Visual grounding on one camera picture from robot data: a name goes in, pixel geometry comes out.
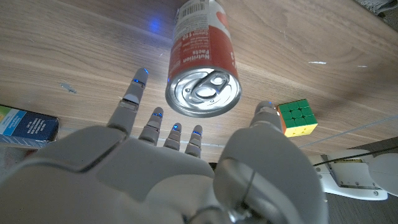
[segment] soda can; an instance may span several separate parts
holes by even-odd
[[[215,0],[189,0],[175,17],[166,87],[175,111],[209,118],[232,109],[241,97],[224,9]]]

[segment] green cube face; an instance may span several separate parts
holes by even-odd
[[[293,110],[292,116],[293,118],[301,118],[303,116],[303,113],[300,110]]]
[[[282,112],[282,117],[285,121],[293,118],[292,113],[290,111]]]
[[[286,125],[286,128],[294,128],[294,127],[296,127],[296,123],[294,122],[293,119],[285,120],[285,125]]]
[[[310,107],[302,108],[301,112],[303,113],[303,116],[311,116],[313,115],[312,110]]]
[[[317,124],[307,100],[298,100],[278,106],[286,128]]]
[[[309,107],[310,105],[308,104],[307,100],[299,100],[298,102],[298,107],[299,108],[306,108]]]
[[[289,110],[297,110],[299,108],[299,104],[297,102],[291,102],[289,103]]]
[[[318,124],[317,120],[315,119],[314,115],[304,117],[305,122],[307,124]]]

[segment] can lid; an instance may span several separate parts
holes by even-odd
[[[198,68],[181,73],[166,89],[167,103],[177,112],[209,118],[232,109],[241,97],[241,86],[220,69]]]

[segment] cardboard box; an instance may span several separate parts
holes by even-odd
[[[0,144],[41,148],[55,140],[58,127],[54,116],[0,105]]]

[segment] wooden table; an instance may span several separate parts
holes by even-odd
[[[146,67],[133,135],[161,106],[160,137],[180,122],[186,142],[201,124],[202,158],[210,162],[235,130],[248,126],[261,100],[308,99],[319,125],[291,138],[307,154],[398,136],[398,34],[350,0],[220,0],[243,97],[214,118],[174,112],[164,91],[173,19],[184,2],[1,1],[0,103],[58,116],[65,136],[106,124],[135,71]]]

